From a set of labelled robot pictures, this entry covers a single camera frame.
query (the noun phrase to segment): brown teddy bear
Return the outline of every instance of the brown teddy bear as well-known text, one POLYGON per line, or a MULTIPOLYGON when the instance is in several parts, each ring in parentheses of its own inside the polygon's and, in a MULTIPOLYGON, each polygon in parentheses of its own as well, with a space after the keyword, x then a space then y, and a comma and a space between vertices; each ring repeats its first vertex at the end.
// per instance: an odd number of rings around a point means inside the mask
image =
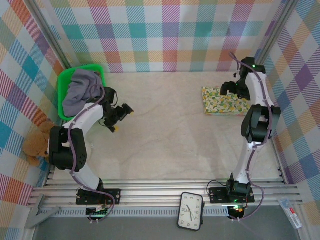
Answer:
POLYGON ((50 137, 50 130, 54 126, 54 123, 46 121, 40 125, 39 131, 32 132, 26 137, 22 149, 26 154, 27 161, 31 165, 39 165, 37 157, 45 157, 48 161, 48 140, 50 137))

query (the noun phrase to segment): metal bracket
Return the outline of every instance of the metal bracket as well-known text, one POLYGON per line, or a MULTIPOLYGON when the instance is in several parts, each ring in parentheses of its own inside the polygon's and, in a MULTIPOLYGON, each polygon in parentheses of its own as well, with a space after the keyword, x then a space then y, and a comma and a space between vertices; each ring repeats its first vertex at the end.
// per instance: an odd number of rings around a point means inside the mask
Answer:
MULTIPOLYGON (((121 199, 121 189, 119 188, 104 188, 101 190, 107 194, 110 194, 115 199, 115 205, 120 204, 121 199)), ((76 193, 77 198, 75 201, 76 205, 111 205, 113 204, 111 198, 107 197, 106 195, 102 195, 99 193, 79 189, 76 193)))
POLYGON ((39 208, 42 205, 43 201, 45 199, 45 195, 40 194, 38 199, 36 200, 35 206, 32 208, 31 212, 29 213, 29 216, 26 220, 25 223, 25 229, 31 229, 34 228, 35 226, 41 224, 48 218, 50 218, 52 215, 56 214, 61 210, 61 207, 54 207, 50 211, 46 213, 39 213, 39 208))
POLYGON ((250 189, 249 196, 246 200, 245 197, 228 196, 226 187, 211 187, 209 188, 210 203, 211 204, 245 204, 255 202, 255 196, 252 188, 250 189))

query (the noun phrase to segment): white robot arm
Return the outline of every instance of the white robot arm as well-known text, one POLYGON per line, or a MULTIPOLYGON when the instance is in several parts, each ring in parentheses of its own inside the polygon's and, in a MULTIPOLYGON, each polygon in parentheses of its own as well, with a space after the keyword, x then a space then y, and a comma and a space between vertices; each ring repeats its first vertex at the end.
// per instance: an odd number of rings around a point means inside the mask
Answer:
MULTIPOLYGON (((262 73, 262 72, 258 72, 264 89, 267 89, 267 85, 266 85, 266 74, 262 73)), ((264 99, 263 99, 263 93, 262 93, 262 89, 261 89, 261 85, 259 83, 259 80, 257 78, 257 76, 254 73, 249 73, 246 77, 245 80, 246 86, 249 90, 250 93, 250 102, 251 105, 260 105, 262 107, 267 107, 264 99)), ((269 97, 269 93, 266 91, 266 99, 269 103, 270 106, 273 106, 274 103, 271 101, 270 97, 269 97)), ((264 117, 262 117, 262 119, 260 119, 261 121, 267 122, 268 120, 265 119, 264 117)), ((247 163, 248 160, 250 158, 250 155, 252 153, 252 151, 254 150, 254 146, 258 145, 261 142, 248 142, 248 140, 246 138, 243 138, 243 145, 242 145, 242 151, 241 151, 241 155, 239 158, 239 162, 233 172, 233 177, 234 180, 239 181, 239 183, 241 184, 247 184, 249 183, 248 177, 247 177, 247 163)), ((253 155, 253 158, 251 160, 251 164, 250 167, 251 169, 253 169, 255 167, 258 155, 261 151, 261 149, 264 146, 258 146, 255 154, 253 155)))
POLYGON ((90 169, 87 164, 87 151, 85 136, 91 127, 100 120, 104 125, 115 132, 115 124, 122 121, 133 110, 127 104, 115 107, 112 105, 116 91, 110 87, 104 88, 104 98, 97 103, 87 103, 83 110, 62 127, 55 126, 50 132, 49 141, 49 162, 59 170, 72 171, 74 166, 74 154, 71 147, 63 144, 69 142, 68 129, 71 127, 70 136, 75 150, 76 167, 73 176, 82 184, 82 189, 103 190, 103 182, 90 169))
POLYGON ((250 203, 255 201, 251 188, 251 185, 255 185, 251 182, 250 170, 254 167, 266 141, 272 138, 281 110, 275 107, 270 99, 265 67, 255 65, 253 57, 246 57, 240 62, 233 53, 229 55, 237 61, 238 66, 241 65, 240 80, 225 82, 220 94, 227 95, 228 91, 237 94, 239 99, 250 100, 251 108, 241 125, 241 135, 244 138, 238 164, 226 182, 226 188, 210 188, 210 201, 211 203, 250 203))

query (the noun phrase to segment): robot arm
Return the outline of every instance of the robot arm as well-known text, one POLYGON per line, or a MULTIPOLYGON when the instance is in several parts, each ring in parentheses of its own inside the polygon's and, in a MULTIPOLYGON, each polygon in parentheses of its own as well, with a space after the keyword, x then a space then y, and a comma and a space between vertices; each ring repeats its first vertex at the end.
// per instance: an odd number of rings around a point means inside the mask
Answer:
POLYGON ((115 90, 105 87, 104 91, 104 99, 93 107, 91 106, 94 103, 87 103, 83 110, 88 109, 88 111, 75 116, 74 119, 79 116, 75 123, 74 120, 71 120, 61 127, 55 126, 50 132, 49 162, 59 170, 70 172, 74 165, 74 159, 71 148, 66 145, 69 142, 68 129, 73 124, 70 131, 76 155, 76 167, 73 174, 82 185, 93 190, 103 189, 103 183, 100 178, 95 176, 87 164, 86 134, 100 120, 104 120, 104 125, 114 133, 116 131, 115 124, 133 112, 127 104, 117 107, 112 105, 116 93, 115 90))
POLYGON ((243 64, 250 66, 256 72, 248 67, 241 65, 237 82, 225 82, 221 87, 221 95, 227 95, 227 92, 237 94, 239 99, 245 98, 250 100, 251 108, 245 116, 241 125, 241 135, 244 137, 243 146, 238 164, 226 183, 227 201, 233 202, 234 198, 247 198, 252 193, 250 179, 251 172, 248 173, 248 166, 252 169, 256 163, 259 152, 263 148, 263 142, 271 139, 281 115, 279 107, 275 107, 270 99, 267 84, 266 70, 263 65, 255 65, 253 57, 246 57, 241 61, 243 64), (270 118, 272 118, 271 131, 268 132, 270 118))

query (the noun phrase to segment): yellow patterned cloth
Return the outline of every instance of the yellow patterned cloth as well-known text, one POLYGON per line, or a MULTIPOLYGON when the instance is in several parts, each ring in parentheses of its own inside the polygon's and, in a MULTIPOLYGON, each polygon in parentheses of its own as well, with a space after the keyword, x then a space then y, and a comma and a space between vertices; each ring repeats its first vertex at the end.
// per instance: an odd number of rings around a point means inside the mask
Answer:
POLYGON ((221 96, 220 87, 202 87, 202 97, 206 115, 245 115, 250 109, 248 100, 233 93, 221 96))

